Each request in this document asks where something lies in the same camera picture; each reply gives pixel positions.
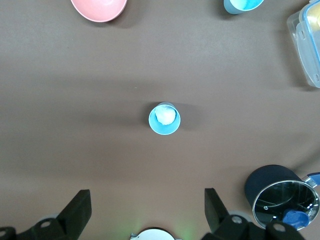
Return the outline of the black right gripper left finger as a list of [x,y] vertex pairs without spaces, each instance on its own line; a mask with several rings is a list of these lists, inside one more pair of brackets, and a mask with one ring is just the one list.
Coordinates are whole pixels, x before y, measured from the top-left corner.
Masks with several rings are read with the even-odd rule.
[[57,216],[47,217],[31,228],[32,240],[78,240],[91,215],[90,190],[80,190]]

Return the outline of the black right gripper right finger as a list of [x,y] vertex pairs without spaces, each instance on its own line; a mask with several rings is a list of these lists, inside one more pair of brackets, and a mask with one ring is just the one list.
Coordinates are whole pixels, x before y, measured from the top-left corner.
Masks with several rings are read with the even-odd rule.
[[249,221],[230,213],[214,188],[204,190],[204,212],[210,232],[202,240],[249,240]]

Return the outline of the blue plastic cup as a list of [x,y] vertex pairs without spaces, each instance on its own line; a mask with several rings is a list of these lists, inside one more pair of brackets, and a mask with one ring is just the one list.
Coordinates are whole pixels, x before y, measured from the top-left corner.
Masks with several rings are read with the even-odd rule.
[[155,133],[166,136],[178,130],[181,116],[172,103],[161,102],[150,111],[148,123]]
[[232,15],[246,13],[258,8],[264,0],[223,0],[224,9]]

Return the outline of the glass pot lid blue knob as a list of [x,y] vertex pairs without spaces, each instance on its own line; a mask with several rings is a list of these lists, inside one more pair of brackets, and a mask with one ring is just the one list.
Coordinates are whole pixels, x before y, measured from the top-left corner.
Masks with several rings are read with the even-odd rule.
[[281,222],[301,230],[320,213],[320,197],[309,184],[286,180],[263,188],[253,201],[252,213],[262,228]]

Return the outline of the clear plastic container blue rim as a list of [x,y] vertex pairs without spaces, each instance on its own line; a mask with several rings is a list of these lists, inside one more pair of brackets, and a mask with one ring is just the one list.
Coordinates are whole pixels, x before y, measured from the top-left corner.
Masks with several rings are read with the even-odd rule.
[[320,28],[310,26],[307,11],[320,4],[320,0],[309,0],[300,11],[287,19],[287,26],[305,74],[307,83],[320,89]]

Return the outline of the pink bowl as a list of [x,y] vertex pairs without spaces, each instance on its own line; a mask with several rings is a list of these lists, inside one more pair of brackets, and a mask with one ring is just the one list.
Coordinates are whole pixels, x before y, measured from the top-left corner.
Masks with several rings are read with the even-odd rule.
[[128,0],[70,0],[76,11],[85,19],[105,23],[117,18]]

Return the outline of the yellow round fruit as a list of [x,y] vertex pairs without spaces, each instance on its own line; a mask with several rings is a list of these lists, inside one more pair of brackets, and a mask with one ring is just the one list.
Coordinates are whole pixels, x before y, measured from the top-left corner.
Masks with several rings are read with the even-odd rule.
[[311,6],[307,10],[306,16],[311,27],[320,28],[320,4]]

